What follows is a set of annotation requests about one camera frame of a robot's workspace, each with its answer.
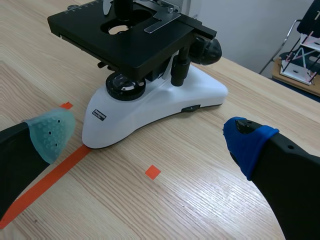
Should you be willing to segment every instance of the orange tape line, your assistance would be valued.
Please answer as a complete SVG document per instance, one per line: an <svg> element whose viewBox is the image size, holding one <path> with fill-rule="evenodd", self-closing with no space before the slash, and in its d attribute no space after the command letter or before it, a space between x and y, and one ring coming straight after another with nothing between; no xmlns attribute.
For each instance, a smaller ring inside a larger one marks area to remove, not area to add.
<svg viewBox="0 0 320 240"><path fill-rule="evenodd" d="M70 109L72 104L67 102L60 107ZM4 229L20 213L29 207L37 198L44 194L53 184L70 171L78 162L91 152L91 149L82 145L63 162L56 166L44 178L38 181L33 187L26 191L21 197L16 199L4 214L0 221L0 229Z"/></svg>

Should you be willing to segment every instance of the microscope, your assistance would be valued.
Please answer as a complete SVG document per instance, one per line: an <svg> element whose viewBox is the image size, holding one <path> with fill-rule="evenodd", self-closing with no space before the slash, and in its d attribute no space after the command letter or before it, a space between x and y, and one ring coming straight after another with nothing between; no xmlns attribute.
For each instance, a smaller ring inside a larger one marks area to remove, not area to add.
<svg viewBox="0 0 320 240"><path fill-rule="evenodd" d="M191 65L222 56L217 32L196 19L200 7L200 0L96 0L48 18L53 34L114 72L88 104L87 147L105 148L159 119L223 104L227 88Z"/></svg>

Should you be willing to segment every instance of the power switch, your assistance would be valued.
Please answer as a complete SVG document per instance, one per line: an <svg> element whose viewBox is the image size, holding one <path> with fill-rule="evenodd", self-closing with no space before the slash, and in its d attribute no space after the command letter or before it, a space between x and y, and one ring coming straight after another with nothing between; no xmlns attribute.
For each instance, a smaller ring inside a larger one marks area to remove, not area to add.
<svg viewBox="0 0 320 240"><path fill-rule="evenodd" d="M185 107L183 109L181 109L182 113L193 113L194 111L196 111L197 109L200 108L201 105L195 105L195 106L188 106Z"/></svg>

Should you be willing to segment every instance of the table surface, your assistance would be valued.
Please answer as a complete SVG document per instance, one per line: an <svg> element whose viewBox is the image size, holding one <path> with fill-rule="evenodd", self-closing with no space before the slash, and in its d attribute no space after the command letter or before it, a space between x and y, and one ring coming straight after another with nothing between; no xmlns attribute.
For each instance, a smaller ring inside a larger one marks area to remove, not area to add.
<svg viewBox="0 0 320 240"><path fill-rule="evenodd" d="M74 105L75 134L35 182L82 145L86 106L111 73L50 33L48 16L84 3L3 5L0 130L62 103ZM268 203L231 159L223 124L241 116L277 127L320 156L320 104L226 59L200 68L228 87L222 106L159 120L92 151L1 230L0 239L283 239ZM145 175L150 165L162 171L154 181Z"/></svg>

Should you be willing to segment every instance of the orange tape square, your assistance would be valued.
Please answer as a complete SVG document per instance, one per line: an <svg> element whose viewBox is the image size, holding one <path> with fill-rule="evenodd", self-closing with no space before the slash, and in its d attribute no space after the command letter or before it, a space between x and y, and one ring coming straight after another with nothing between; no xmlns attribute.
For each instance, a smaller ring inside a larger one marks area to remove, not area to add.
<svg viewBox="0 0 320 240"><path fill-rule="evenodd" d="M158 168L156 168L154 165L151 165L151 167L149 167L148 170L145 171L145 174L152 180L155 180L160 173L161 171Z"/></svg>
<svg viewBox="0 0 320 240"><path fill-rule="evenodd" d="M66 102L66 103L61 104L60 107L67 109L67 110L70 110L73 107L73 105L70 102Z"/></svg>

